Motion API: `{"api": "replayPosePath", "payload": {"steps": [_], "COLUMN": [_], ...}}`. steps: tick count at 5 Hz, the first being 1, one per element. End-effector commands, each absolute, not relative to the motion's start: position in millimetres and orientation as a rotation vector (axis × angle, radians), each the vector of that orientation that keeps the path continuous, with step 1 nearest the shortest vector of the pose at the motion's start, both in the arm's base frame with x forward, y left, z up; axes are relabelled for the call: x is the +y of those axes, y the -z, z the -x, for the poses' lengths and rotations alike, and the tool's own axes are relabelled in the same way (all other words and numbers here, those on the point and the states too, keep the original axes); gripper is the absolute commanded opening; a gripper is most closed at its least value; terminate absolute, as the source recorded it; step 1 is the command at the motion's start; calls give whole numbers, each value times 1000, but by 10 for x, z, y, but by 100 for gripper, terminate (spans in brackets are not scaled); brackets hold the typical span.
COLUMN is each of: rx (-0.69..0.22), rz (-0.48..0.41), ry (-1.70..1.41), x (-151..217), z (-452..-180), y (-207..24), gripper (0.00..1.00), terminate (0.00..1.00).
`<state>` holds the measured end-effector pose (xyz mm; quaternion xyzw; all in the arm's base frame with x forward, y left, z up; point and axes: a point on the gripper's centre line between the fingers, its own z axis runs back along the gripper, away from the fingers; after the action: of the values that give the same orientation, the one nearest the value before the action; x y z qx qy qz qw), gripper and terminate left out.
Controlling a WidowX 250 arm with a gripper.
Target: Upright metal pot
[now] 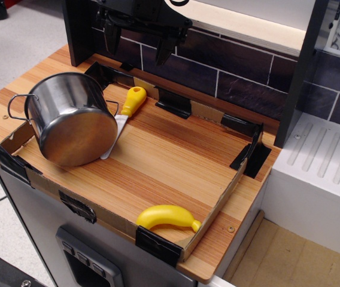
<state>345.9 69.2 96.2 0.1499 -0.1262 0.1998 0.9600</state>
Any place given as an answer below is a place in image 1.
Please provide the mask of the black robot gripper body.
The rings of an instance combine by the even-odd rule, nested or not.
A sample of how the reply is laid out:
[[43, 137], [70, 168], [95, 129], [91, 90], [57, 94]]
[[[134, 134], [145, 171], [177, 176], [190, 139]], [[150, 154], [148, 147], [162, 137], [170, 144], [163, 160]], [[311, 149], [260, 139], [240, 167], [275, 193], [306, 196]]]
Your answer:
[[146, 33], [159, 38], [174, 37], [177, 45], [184, 43], [192, 21], [175, 11], [173, 6], [186, 5], [187, 1], [98, 1], [97, 20], [104, 29], [106, 22], [122, 30]]

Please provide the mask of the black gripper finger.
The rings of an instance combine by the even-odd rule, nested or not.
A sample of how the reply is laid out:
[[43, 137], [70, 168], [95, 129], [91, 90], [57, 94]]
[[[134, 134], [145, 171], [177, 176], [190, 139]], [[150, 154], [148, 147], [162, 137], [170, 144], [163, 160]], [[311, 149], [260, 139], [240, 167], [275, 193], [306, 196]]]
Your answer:
[[114, 23], [106, 22], [104, 25], [104, 39], [107, 51], [111, 54], [116, 54], [122, 29]]
[[156, 52], [156, 66], [162, 66], [165, 64], [170, 55], [175, 51], [177, 46], [177, 39], [174, 37], [161, 38], [157, 45]]

